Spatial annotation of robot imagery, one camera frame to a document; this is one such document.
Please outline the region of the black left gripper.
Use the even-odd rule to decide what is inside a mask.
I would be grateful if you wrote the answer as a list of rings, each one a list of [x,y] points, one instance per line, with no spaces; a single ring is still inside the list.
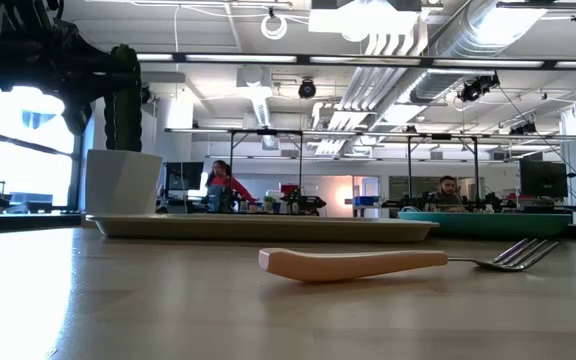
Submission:
[[[110,55],[71,58],[48,73],[42,91],[64,103],[62,117],[70,133],[82,135],[92,115],[91,103],[114,91],[114,97],[141,99],[139,73],[118,72]]]

